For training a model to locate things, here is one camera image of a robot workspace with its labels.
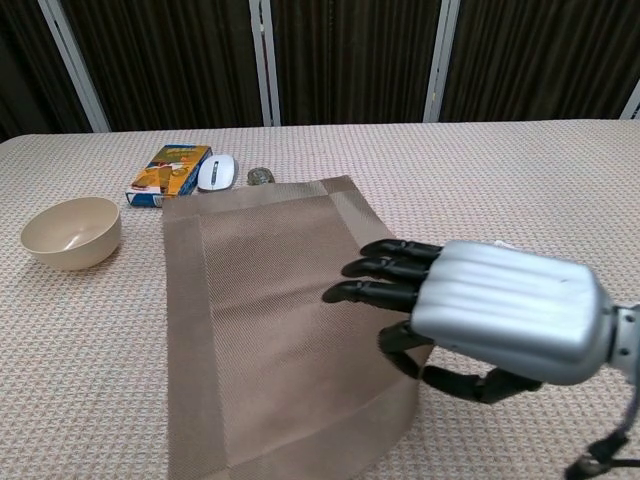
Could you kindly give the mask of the dark corrugated screen panel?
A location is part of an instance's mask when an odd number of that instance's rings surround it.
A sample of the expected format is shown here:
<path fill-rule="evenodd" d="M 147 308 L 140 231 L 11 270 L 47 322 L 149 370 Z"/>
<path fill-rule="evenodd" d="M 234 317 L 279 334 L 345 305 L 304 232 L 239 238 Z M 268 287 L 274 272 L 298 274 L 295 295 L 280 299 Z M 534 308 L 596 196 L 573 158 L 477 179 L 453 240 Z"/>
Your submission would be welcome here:
<path fill-rule="evenodd" d="M 37 0 L 0 0 L 0 143 L 91 126 Z"/>
<path fill-rule="evenodd" d="M 639 80 L 640 0 L 461 0 L 439 119 L 617 119 Z"/>
<path fill-rule="evenodd" d="M 423 119 L 442 0 L 270 0 L 285 125 Z"/>
<path fill-rule="evenodd" d="M 263 123 L 249 0 L 60 0 L 114 131 Z"/>

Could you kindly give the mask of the bronze woven placemat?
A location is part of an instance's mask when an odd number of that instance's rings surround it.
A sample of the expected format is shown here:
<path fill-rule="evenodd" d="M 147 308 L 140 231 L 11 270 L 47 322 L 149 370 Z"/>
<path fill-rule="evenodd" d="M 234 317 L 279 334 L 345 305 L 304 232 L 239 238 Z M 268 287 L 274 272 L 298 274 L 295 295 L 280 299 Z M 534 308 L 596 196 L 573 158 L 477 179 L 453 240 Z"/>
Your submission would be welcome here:
<path fill-rule="evenodd" d="M 346 177 L 168 200 L 168 480 L 351 480 L 405 435 L 397 312 L 326 304 L 389 230 Z"/>

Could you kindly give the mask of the white screen frame post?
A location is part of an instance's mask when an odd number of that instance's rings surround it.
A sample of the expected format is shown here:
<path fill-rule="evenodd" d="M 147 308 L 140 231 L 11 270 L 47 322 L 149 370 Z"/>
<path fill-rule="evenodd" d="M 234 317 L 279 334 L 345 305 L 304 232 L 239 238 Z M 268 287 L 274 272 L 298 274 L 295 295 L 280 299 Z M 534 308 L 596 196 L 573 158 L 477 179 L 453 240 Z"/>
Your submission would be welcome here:
<path fill-rule="evenodd" d="M 461 0 L 441 0 L 423 122 L 438 122 L 446 88 Z"/>
<path fill-rule="evenodd" d="M 638 118 L 640 118 L 640 79 L 619 116 L 620 120 L 636 120 Z"/>
<path fill-rule="evenodd" d="M 248 0 L 263 124 L 282 125 L 270 0 Z"/>
<path fill-rule="evenodd" d="M 111 126 L 60 0 L 37 2 L 92 130 L 95 133 L 111 132 Z"/>

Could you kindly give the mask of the blue orange snack box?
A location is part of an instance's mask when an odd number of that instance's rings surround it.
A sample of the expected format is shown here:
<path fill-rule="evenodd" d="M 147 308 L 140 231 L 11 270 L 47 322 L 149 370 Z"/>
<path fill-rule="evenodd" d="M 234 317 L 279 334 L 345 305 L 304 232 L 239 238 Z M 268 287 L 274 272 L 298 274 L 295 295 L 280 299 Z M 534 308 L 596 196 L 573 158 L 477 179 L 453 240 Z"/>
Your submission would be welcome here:
<path fill-rule="evenodd" d="M 133 207 L 161 207 L 166 199 L 190 195 L 201 164 L 211 155 L 207 145 L 163 146 L 126 190 L 128 203 Z"/>

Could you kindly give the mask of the beige woven tablecloth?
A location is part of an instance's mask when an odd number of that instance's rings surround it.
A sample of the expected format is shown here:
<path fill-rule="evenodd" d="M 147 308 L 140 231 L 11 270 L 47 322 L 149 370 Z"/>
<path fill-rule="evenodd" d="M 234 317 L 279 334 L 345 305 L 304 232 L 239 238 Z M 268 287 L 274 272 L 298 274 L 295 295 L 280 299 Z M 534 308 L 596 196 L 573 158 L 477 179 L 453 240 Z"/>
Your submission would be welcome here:
<path fill-rule="evenodd" d="M 333 125 L 23 135 L 0 142 L 0 480 L 166 480 L 162 213 L 124 192 L 166 144 L 208 145 L 279 182 L 347 175 L 397 236 L 502 241 L 591 266 L 640 301 L 640 120 Z M 82 272 L 20 233 L 59 202 L 121 211 Z"/>

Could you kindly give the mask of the pale pink beige bowl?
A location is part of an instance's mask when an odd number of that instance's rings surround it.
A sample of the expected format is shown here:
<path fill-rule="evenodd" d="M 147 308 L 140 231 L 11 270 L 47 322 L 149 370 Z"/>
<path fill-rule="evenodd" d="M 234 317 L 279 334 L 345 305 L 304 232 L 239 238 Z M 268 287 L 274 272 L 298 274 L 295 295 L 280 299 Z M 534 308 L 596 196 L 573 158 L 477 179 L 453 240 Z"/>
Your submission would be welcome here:
<path fill-rule="evenodd" d="M 93 267 L 118 248 L 122 223 L 118 206 L 101 197 L 56 204 L 33 217 L 20 241 L 36 260 L 57 270 Z"/>

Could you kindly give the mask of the white computer mouse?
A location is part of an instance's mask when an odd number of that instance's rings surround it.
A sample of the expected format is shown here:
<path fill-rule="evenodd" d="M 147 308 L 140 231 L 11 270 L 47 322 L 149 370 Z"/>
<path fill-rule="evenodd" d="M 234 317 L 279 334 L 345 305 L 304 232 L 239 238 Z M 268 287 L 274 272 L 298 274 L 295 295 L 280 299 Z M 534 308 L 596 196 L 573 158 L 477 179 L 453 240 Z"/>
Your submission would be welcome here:
<path fill-rule="evenodd" d="M 197 188 L 205 192 L 227 190 L 234 185 L 236 177 L 237 165 L 231 155 L 211 155 L 199 168 Z"/>

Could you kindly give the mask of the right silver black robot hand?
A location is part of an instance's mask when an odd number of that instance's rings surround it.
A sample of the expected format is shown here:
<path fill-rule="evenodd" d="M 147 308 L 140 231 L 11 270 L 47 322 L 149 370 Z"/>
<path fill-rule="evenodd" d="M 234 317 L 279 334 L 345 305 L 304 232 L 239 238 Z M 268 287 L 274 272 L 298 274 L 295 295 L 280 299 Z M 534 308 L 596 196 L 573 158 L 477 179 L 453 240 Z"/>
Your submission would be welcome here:
<path fill-rule="evenodd" d="M 492 244 L 383 239 L 344 266 L 327 303 L 407 314 L 379 332 L 400 372 L 448 395 L 494 403 L 569 386 L 611 363 L 613 304 L 585 265 Z"/>

